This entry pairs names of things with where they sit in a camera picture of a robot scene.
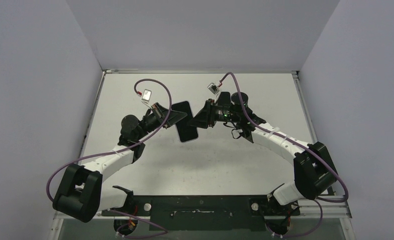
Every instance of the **metal frame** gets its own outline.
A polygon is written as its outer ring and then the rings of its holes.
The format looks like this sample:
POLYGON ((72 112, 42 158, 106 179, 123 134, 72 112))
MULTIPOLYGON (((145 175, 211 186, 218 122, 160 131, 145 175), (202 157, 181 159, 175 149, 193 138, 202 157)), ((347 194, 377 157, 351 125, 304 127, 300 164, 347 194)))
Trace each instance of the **metal frame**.
MULTIPOLYGON (((304 96, 301 90, 299 78, 298 78, 298 73, 297 71, 264 71, 264 70, 236 70, 236 69, 225 69, 225 68, 208 68, 206 70, 157 70, 157 69, 107 69, 103 71, 103 74, 101 76, 101 81, 100 85, 98 87, 98 92, 95 97, 94 101, 94 107, 92 114, 90 116, 89 124, 86 130, 86 135, 80 150, 80 156, 83 156, 84 152, 84 146, 86 145, 86 142, 88 140, 88 134, 90 131, 90 128, 92 126, 92 120, 95 115, 96 107, 98 104, 99 96, 101 94, 101 90, 103 87, 103 83, 105 80, 106 74, 213 74, 213 73, 225 73, 225 72, 234 72, 234 73, 260 73, 260 74, 283 74, 283 73, 291 73, 294 79, 294 84, 298 93, 298 96, 300 98, 300 103, 303 108, 304 115, 306 117, 306 122, 309 127, 309 132, 312 138, 313 142, 317 142, 317 136, 310 118, 310 115, 307 110, 306 102, 304 100, 304 96)), ((339 199, 342 198, 341 196, 328 196, 329 198, 332 199, 339 199)), ((301 215, 299 216, 294 216, 293 218, 296 219, 316 219, 320 216, 320 210, 319 207, 311 200, 303 199, 299 200, 299 205, 300 205, 300 212, 301 215)), ((324 213, 324 218, 326 219, 331 219, 331 218, 339 218, 341 221, 341 225, 343 228, 343 232, 345 235, 345 238, 347 240, 355 240, 355 234, 350 222, 351 218, 351 212, 348 207, 348 204, 346 202, 344 203, 329 203, 329 202, 322 202, 322 208, 323 208, 323 213, 324 213)), ((71 219, 72 217, 61 213, 61 212, 56 212, 54 216, 54 222, 52 225, 52 229, 50 232, 49 239, 58 239, 58 235, 60 233, 61 225, 63 223, 63 219, 71 219)), ((149 216, 141 216, 141 218, 149 219, 149 216)), ((265 219, 280 219, 283 218, 282 216, 266 216, 265 219)), ((102 216, 100 213, 98 213, 94 219, 129 219, 128 217, 124 216, 102 216)))

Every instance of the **screw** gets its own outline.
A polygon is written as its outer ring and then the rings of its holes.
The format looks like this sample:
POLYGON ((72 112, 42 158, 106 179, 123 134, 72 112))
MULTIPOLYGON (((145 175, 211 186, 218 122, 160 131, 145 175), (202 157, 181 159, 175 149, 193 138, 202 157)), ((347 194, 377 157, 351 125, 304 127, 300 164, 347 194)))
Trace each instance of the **screw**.
POLYGON ((145 211, 150 211, 151 210, 151 204, 149 204, 149 203, 146 203, 146 204, 144 204, 144 210, 145 211))
POLYGON ((255 203, 251 204, 251 209, 254 211, 257 211, 259 209, 259 205, 255 202, 255 203))

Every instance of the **gray wall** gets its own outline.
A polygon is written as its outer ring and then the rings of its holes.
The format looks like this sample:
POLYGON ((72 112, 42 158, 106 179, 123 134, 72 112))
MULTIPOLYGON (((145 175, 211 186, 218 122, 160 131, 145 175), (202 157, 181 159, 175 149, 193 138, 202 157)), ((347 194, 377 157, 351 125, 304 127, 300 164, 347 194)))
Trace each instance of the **gray wall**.
POLYGON ((0 1, 0 240, 48 237, 45 183, 78 156, 100 78, 64 0, 0 1))
POLYGON ((356 236, 394 239, 394 1, 341 0, 300 77, 356 236))
POLYGON ((106 69, 299 70, 339 0, 67 0, 106 69))

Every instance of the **smartphone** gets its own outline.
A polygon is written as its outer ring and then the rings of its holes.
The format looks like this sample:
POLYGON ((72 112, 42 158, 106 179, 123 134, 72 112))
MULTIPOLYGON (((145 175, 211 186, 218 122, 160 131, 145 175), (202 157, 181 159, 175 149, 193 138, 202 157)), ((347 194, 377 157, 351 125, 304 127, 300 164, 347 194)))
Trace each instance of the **smartphone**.
POLYGON ((183 142, 189 142, 198 138, 198 131, 196 127, 189 126, 188 122, 194 117, 191 111, 191 105, 188 101, 178 102, 172 105, 172 110, 185 112, 187 116, 176 123, 176 130, 179 134, 179 140, 183 142))

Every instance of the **smartphone screen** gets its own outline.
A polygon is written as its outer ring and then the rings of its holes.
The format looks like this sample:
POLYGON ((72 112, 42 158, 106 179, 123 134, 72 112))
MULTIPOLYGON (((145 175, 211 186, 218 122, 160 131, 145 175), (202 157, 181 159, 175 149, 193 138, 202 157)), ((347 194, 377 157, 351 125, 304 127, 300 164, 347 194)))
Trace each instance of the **smartphone screen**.
POLYGON ((198 138, 198 131, 196 127, 188 126, 188 122, 193 118, 191 105, 188 101, 178 102, 172 105, 172 110, 185 112, 187 116, 176 124, 178 130, 179 140, 188 142, 198 138))

